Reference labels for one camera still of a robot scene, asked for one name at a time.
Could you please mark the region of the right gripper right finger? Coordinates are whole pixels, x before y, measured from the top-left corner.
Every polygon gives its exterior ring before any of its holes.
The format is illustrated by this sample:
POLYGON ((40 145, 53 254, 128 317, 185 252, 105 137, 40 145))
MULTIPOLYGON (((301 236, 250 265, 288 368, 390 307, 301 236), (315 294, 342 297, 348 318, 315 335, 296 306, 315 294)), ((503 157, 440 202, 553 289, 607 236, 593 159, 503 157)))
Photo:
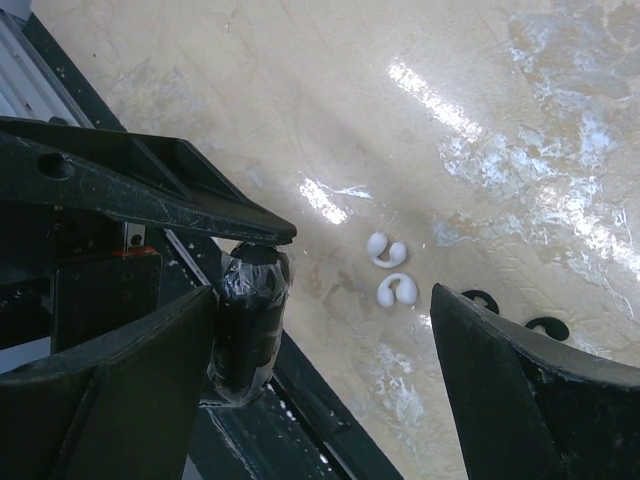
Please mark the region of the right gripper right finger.
POLYGON ((471 479, 636 479, 639 370, 437 284, 431 320, 471 479))

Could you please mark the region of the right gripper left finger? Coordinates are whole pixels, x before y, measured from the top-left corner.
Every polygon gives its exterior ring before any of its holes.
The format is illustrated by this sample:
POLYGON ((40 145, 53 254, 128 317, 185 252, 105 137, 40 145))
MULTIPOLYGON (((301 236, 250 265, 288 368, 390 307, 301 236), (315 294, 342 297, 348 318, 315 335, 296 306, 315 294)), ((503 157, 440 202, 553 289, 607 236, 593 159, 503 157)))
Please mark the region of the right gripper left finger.
POLYGON ((217 309, 200 287, 2 374, 2 478, 181 478, 217 309))

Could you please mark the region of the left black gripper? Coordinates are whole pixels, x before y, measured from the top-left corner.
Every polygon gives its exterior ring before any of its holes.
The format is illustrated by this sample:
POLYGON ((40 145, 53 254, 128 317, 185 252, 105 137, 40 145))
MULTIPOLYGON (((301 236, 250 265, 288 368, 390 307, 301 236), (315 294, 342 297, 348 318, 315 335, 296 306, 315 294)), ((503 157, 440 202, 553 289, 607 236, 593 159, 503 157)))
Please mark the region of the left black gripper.
POLYGON ((297 234, 186 140, 12 117, 1 198, 2 348, 67 350, 156 310, 162 257, 114 220, 263 245, 297 234))

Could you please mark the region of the black earbud charging case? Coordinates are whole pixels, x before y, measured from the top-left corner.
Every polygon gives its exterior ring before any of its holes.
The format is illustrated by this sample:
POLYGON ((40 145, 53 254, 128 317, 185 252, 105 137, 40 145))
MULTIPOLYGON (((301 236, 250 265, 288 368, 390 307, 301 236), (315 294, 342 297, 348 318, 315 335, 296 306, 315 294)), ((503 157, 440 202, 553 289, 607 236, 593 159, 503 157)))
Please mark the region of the black earbud charging case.
POLYGON ((288 256, 242 242, 229 254, 207 376, 207 400, 241 407, 256 401, 272 378, 291 286, 288 256))

